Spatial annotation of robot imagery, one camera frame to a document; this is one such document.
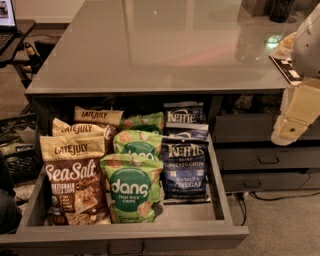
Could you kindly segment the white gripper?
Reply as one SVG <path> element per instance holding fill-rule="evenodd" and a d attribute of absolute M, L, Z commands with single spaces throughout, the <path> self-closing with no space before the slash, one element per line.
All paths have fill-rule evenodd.
<path fill-rule="evenodd" d="M 320 115 L 320 80 L 306 78 L 284 90 L 281 114 L 273 128 L 271 141 L 279 146 L 294 143 Z"/>

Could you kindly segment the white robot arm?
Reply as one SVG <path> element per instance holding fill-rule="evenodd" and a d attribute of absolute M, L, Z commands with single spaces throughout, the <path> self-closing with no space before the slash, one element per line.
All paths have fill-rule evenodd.
<path fill-rule="evenodd" d="M 280 146 L 295 142 L 320 116 L 320 4 L 273 53 L 280 56 L 282 48 L 288 46 L 293 69 L 303 79 L 283 92 L 280 115 L 271 135 L 271 141 Z"/>

